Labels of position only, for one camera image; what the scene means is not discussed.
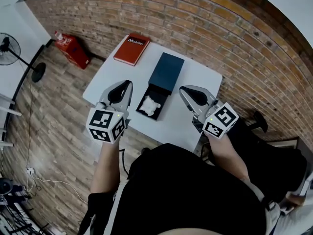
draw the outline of fan grille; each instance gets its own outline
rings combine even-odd
[[[16,41],[16,39],[9,34],[6,33],[0,33],[0,46],[3,45],[3,41],[5,38],[9,39],[9,49],[13,51],[15,54],[20,56],[21,54],[21,48],[19,43]],[[17,61],[17,57],[14,56],[12,53],[9,51],[1,51],[0,50],[0,65],[11,65],[14,62]]]

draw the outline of fan base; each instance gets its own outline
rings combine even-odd
[[[39,63],[35,67],[32,75],[31,75],[31,80],[34,83],[37,83],[43,77],[44,73],[45,73],[45,63]]]

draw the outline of electric fan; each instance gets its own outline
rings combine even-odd
[[[13,183],[8,178],[0,178],[0,194],[9,194],[13,189]]]
[[[11,65],[17,60],[21,60],[33,70],[32,81],[38,82],[45,73],[45,63],[39,63],[36,68],[33,68],[20,57],[20,54],[21,48],[15,38],[6,33],[0,33],[0,65]]]

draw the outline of black shirt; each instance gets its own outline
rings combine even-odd
[[[112,235],[157,235],[177,228],[200,228],[223,235],[264,235],[264,206],[254,192],[228,172],[171,144],[139,156],[130,169]],[[89,196],[83,234],[93,215],[102,235],[113,205],[113,192]]]

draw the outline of wooden floor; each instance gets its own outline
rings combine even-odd
[[[35,176],[42,180],[72,184],[87,201],[100,147],[91,141],[85,130],[91,104],[82,94],[102,61],[92,59],[88,67],[81,70],[69,63],[56,47],[50,46],[36,61],[39,62],[47,65],[44,77],[36,84],[31,83],[30,72],[16,99],[15,109],[21,111],[22,116],[10,119],[6,141],[11,141],[14,147],[4,150],[3,173],[18,183],[27,183],[28,121],[32,101],[28,167],[34,168]],[[121,139],[121,148],[126,148],[126,168],[129,169],[142,148],[157,145],[151,138],[127,129]],[[121,178],[125,179],[123,169]],[[49,223],[67,234],[75,234],[87,205],[69,185],[39,180],[36,183],[42,190],[26,204],[34,208],[31,215],[35,221],[41,226]]]

